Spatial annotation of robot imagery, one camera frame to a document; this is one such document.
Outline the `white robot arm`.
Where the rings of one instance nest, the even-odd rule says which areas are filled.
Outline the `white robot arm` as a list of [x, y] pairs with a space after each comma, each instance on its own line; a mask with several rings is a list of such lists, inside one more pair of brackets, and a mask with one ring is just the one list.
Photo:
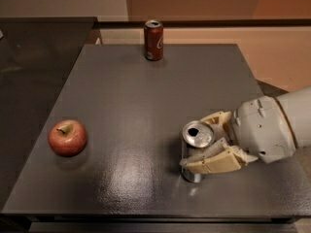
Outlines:
[[182, 130], [182, 174], [198, 183], [207, 174], [273, 163], [311, 146], [311, 87], [262, 96], [232, 112], [219, 111]]

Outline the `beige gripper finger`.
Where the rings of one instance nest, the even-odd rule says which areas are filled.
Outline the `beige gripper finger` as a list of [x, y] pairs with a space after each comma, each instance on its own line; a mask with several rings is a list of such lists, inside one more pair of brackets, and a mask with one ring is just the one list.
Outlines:
[[230, 146], [225, 138], [203, 148], [190, 148], [190, 156], [183, 158], [180, 165], [193, 174], [216, 174], [240, 170], [258, 158], [240, 146]]
[[201, 119], [202, 122], [209, 124], [214, 130], [217, 139], [231, 139], [230, 121], [232, 112], [218, 111]]

